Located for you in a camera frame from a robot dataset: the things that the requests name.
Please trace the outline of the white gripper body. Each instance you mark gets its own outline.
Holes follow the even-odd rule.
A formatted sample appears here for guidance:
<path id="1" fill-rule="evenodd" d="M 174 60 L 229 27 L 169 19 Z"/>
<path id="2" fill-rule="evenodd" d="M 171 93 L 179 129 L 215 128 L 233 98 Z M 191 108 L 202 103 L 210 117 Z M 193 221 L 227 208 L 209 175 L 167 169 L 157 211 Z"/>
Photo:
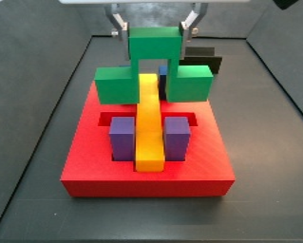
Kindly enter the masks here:
<path id="1" fill-rule="evenodd" d="M 251 0 L 58 0 L 62 4 L 247 3 Z"/>

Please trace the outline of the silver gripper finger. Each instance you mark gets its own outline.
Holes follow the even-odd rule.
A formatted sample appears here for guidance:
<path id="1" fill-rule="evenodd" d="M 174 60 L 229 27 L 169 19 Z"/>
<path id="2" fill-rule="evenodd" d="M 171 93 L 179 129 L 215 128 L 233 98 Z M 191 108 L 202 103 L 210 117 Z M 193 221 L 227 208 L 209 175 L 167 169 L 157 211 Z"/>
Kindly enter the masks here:
<path id="1" fill-rule="evenodd" d="M 187 42 L 191 40 L 194 28 L 207 13 L 207 7 L 207 3 L 193 3 L 190 14 L 186 20 L 179 23 L 179 31 L 182 35 L 181 58 L 185 58 L 186 56 Z"/>
<path id="2" fill-rule="evenodd" d="M 118 38 L 123 43 L 125 57 L 130 59 L 130 46 L 129 46 L 129 30 L 130 24 L 123 20 L 118 12 L 118 4 L 109 4 L 105 7 L 106 15 L 114 24 L 114 29 L 118 32 Z"/>

